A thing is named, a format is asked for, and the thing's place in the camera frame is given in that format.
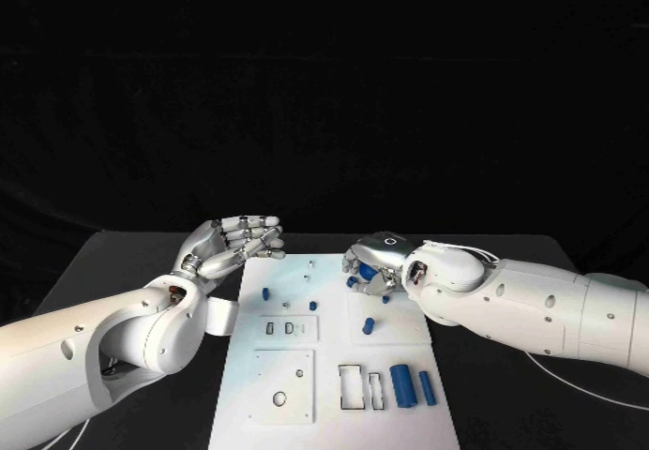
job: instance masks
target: black background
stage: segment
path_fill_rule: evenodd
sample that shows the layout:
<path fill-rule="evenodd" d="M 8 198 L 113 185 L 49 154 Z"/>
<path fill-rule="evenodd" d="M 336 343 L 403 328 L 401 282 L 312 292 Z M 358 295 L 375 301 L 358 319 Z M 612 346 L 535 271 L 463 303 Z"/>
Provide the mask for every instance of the black background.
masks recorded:
<path fill-rule="evenodd" d="M 240 214 L 541 233 L 649 281 L 641 2 L 84 5 L 0 14 L 0 320 L 93 232 Z"/>

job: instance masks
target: blue object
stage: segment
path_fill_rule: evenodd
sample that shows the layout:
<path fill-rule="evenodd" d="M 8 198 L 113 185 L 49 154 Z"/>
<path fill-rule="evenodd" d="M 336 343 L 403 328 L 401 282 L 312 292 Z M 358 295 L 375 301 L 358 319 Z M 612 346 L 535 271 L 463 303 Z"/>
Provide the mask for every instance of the blue object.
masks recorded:
<path fill-rule="evenodd" d="M 413 408 L 417 405 L 416 386 L 410 378 L 410 367 L 407 364 L 397 364 L 390 367 L 393 377 L 393 387 L 396 388 L 397 406 Z"/>
<path fill-rule="evenodd" d="M 430 385 L 429 372 L 423 370 L 420 372 L 420 380 L 423 387 L 423 394 L 426 395 L 426 403 L 429 406 L 437 405 L 436 395 L 433 394 L 433 386 Z"/>
<path fill-rule="evenodd" d="M 362 327 L 362 332 L 367 335 L 371 335 L 372 334 L 372 328 L 375 328 L 375 320 L 371 317 L 368 317 L 365 319 L 365 326 Z"/>
<path fill-rule="evenodd" d="M 370 281 L 375 277 L 377 273 L 378 271 L 372 268 L 372 266 L 362 262 L 358 267 L 358 274 Z"/>

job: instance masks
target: blue cylinder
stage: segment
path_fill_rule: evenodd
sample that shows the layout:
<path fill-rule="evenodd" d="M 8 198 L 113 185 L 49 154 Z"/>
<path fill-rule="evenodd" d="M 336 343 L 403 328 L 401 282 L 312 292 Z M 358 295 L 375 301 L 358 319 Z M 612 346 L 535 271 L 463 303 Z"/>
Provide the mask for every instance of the blue cylinder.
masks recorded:
<path fill-rule="evenodd" d="M 377 273 L 378 271 L 372 268 L 372 266 L 362 262 L 358 267 L 358 274 L 370 281 L 375 277 Z"/>
<path fill-rule="evenodd" d="M 410 378 L 410 367 L 407 364 L 397 364 L 390 367 L 393 377 L 393 387 L 396 388 L 397 406 L 413 408 L 417 405 L 416 386 Z"/>
<path fill-rule="evenodd" d="M 362 327 L 362 332 L 367 334 L 367 335 L 371 335 L 372 334 L 372 329 L 375 328 L 375 320 L 371 318 L 371 317 L 368 317 L 367 319 L 365 319 L 365 326 Z"/>
<path fill-rule="evenodd" d="M 423 387 L 423 394 L 426 395 L 426 404 L 429 406 L 437 405 L 436 395 L 433 394 L 433 386 L 430 385 L 429 372 L 423 370 L 420 372 L 420 381 Z"/>

